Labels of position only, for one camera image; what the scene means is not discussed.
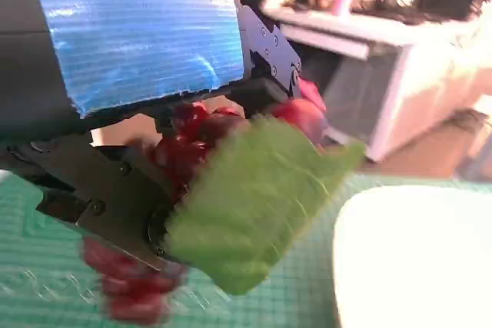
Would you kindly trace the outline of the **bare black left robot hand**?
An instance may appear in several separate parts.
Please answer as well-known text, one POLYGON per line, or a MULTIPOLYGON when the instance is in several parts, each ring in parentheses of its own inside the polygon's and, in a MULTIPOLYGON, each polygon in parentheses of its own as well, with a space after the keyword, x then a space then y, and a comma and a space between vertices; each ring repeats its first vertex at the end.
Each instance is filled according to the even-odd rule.
POLYGON ((256 112, 296 98, 301 61, 235 0, 1 0, 1 167, 42 190, 38 210, 155 270, 172 210, 164 177, 91 131, 231 95, 256 112))

